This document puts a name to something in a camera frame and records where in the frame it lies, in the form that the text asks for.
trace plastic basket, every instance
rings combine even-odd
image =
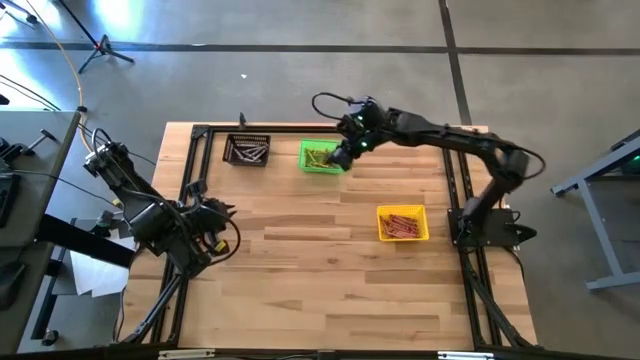
[[[341,174],[344,172],[338,165],[327,165],[328,167],[316,167],[311,165],[311,159],[309,158],[307,151],[326,151],[331,152],[340,145],[339,141],[335,140],[316,140],[316,139],[302,139],[300,142],[300,153],[298,154],[298,167],[302,171],[315,172],[315,173],[327,173],[327,174]]]
[[[424,205],[384,205],[378,206],[378,236],[380,241],[422,241],[429,240],[429,227],[427,226],[427,214]],[[382,221],[380,218],[388,219],[390,215],[406,216],[415,219],[418,222],[418,237],[397,239],[390,238],[384,233]]]
[[[251,135],[251,134],[229,134],[227,142],[224,146],[222,161],[231,165],[242,166],[266,166],[269,160],[269,149],[271,144],[271,136],[269,135]],[[252,147],[266,146],[266,150],[256,159],[253,159],[246,151],[251,151]]]

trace wooden table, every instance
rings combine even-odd
[[[192,125],[167,124],[153,186],[169,199],[178,197]],[[242,245],[235,257],[191,280],[180,346],[471,349],[462,274],[445,215],[450,205],[442,151],[385,144],[345,175],[308,174],[297,166],[301,138],[339,135],[273,134],[267,167],[253,168],[222,162],[226,134],[216,134],[207,196],[237,206]],[[479,159],[468,161],[480,193],[489,175]],[[459,177],[457,183],[463,193]],[[431,239],[380,242],[376,206],[382,204],[425,204]],[[223,238],[233,243],[234,234]],[[503,249],[486,252],[496,301],[535,342],[517,263]],[[155,302],[163,268],[164,256],[149,252],[135,261],[121,337]]]

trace concrete floor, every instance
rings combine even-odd
[[[86,41],[59,4],[32,2],[60,38]],[[68,4],[94,35],[106,32],[113,41],[445,45],[437,0]],[[640,2],[635,0],[449,0],[449,8],[458,46],[640,47]],[[29,29],[6,16],[0,35],[48,41],[43,29]],[[70,55],[79,66],[88,52]],[[446,54],[126,55],[136,64],[102,58],[81,76],[89,125],[105,128],[149,158],[156,157],[167,121],[235,121],[240,111],[249,121],[322,121],[309,106],[318,91],[369,94],[434,122],[460,123]],[[1,49],[0,64],[3,74],[40,90],[60,107],[77,105],[73,77],[58,51]],[[548,162],[542,176],[508,199],[522,211],[521,222],[539,232],[520,254],[539,343],[554,350],[638,357],[640,285],[587,292],[584,280],[608,275],[595,232],[579,197],[556,199],[548,189],[638,128],[640,57],[464,55],[460,64],[473,123],[489,125],[502,137],[539,151]],[[33,106],[17,97],[16,104]],[[85,154],[76,139],[63,178],[110,197],[103,183],[82,169]],[[141,162],[138,169],[151,179],[150,166]],[[69,219],[94,216],[101,209],[97,200],[60,184],[48,212]],[[117,308],[117,296],[60,299],[51,326],[63,338],[54,348],[108,343]],[[20,351],[42,349],[25,338]]]

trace metal stand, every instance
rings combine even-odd
[[[609,268],[611,268],[612,276],[587,282],[587,289],[590,291],[640,283],[640,272],[624,273],[622,271],[604,224],[605,219],[600,211],[598,211],[598,206],[590,189],[591,184],[596,180],[628,180],[628,178],[624,176],[599,176],[605,175],[611,170],[620,167],[620,165],[633,160],[634,157],[638,155],[640,155],[640,136],[627,142],[617,150],[596,161],[593,165],[582,170],[577,175],[565,180],[560,185],[551,188],[551,192],[558,197],[563,196],[570,190],[577,189],[580,191],[587,211],[589,211],[589,216],[593,222],[596,234],[598,235],[598,240],[600,240],[600,245],[602,245],[602,249],[604,250],[604,255],[609,263]]]
[[[67,10],[69,15],[71,15],[71,17],[76,22],[76,24],[78,24],[78,26],[80,26],[80,29],[82,29],[82,32],[84,32],[84,34],[93,43],[93,47],[94,47],[93,52],[91,53],[91,55],[89,55],[87,60],[85,60],[84,64],[82,64],[82,66],[78,70],[78,74],[82,74],[84,69],[91,62],[91,60],[93,60],[95,58],[98,58],[98,57],[101,57],[101,56],[104,56],[104,55],[115,56],[117,58],[120,58],[120,59],[122,59],[124,61],[128,61],[130,63],[134,63],[135,62],[132,58],[124,56],[124,55],[122,55],[122,54],[120,54],[118,52],[113,51],[111,49],[111,41],[109,41],[109,37],[107,35],[102,35],[102,39],[100,39],[100,43],[96,42],[96,40],[91,36],[91,34],[89,34],[89,31],[82,25],[80,20],[78,20],[76,15],[71,11],[71,9],[69,9],[69,7],[64,2],[64,0],[58,0],[58,1],[60,2],[60,4],[62,4],[62,6],[65,8],[65,10]]]

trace metal table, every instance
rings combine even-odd
[[[72,112],[0,111],[0,136],[10,143],[30,144],[40,136],[40,129],[46,129],[59,141],[45,140],[35,148],[36,155],[16,159],[14,167],[59,176],[77,126],[77,119],[72,118]],[[12,213],[6,226],[0,229],[0,263],[15,260],[20,249],[33,242],[55,183],[55,179],[47,176],[22,177]],[[52,243],[36,243],[20,258],[27,264],[27,270],[15,303],[0,311],[0,324],[10,329],[0,338],[0,354],[13,353],[20,344],[53,247]]]

